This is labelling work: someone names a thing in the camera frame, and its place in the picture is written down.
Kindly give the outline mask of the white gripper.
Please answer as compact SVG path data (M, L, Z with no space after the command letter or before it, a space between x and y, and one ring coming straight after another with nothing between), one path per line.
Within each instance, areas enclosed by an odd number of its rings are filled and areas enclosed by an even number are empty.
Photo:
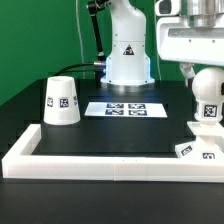
M158 54L181 62L188 88L193 63L224 66L224 0L158 0L155 14Z

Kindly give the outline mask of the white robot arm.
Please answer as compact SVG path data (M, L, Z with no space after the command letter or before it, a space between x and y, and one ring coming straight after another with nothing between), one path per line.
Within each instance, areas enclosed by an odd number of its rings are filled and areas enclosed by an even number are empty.
M129 0L110 0L112 52L101 83L118 88L154 82L145 52L146 17ZM224 66L224 0L158 0L154 12L157 52L176 61L184 77L195 64Z

